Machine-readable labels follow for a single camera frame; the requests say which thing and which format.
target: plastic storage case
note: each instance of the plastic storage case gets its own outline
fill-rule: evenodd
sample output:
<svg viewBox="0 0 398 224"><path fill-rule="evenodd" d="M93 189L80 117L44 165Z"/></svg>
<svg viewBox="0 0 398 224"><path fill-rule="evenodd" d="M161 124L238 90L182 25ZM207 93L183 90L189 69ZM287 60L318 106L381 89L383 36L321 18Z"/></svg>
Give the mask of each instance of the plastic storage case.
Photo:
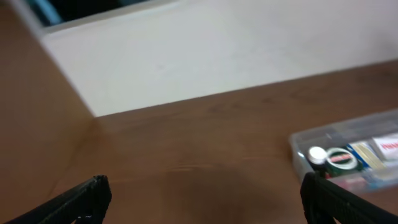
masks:
<svg viewBox="0 0 398 224"><path fill-rule="evenodd" d="M308 149L312 146L328 149L390 133L398 133L398 110L295 133L290 137L294 169L300 181L303 181L307 172L314 172L306 159ZM377 190L398 184L398 167L358 172L335 177L330 181L354 193Z"/></svg>

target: white cap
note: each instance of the white cap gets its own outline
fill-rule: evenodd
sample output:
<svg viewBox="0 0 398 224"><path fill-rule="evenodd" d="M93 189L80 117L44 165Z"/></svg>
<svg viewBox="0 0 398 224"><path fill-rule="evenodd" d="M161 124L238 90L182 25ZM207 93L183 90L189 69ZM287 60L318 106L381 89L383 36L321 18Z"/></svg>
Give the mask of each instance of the white cap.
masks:
<svg viewBox="0 0 398 224"><path fill-rule="evenodd" d="M313 146L308 150L308 160L315 165L324 164L327 157L326 150L321 147Z"/></svg>

